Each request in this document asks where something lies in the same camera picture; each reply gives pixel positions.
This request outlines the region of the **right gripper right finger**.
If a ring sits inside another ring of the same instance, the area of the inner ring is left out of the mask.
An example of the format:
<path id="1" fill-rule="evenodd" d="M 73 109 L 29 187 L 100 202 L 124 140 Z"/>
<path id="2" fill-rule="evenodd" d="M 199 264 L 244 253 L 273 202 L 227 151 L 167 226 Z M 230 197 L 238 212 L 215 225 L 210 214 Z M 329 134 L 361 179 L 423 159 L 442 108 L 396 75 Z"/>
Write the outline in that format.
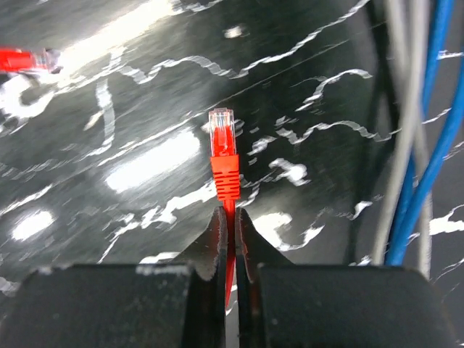
<path id="1" fill-rule="evenodd" d="M 234 221 L 236 284 L 239 304 L 239 346 L 265 346 L 261 265 L 290 265 L 291 261 L 266 241 L 244 208 L 236 210 Z"/>

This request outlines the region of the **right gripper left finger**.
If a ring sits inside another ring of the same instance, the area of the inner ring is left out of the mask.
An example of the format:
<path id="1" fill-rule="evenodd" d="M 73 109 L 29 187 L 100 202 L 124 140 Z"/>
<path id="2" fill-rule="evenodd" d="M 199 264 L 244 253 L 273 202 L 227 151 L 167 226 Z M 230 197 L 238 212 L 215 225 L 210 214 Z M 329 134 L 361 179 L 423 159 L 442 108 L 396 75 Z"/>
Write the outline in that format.
<path id="1" fill-rule="evenodd" d="M 177 260 L 194 269 L 188 289 L 183 347 L 225 346 L 227 219 L 216 207 L 209 224 Z"/>

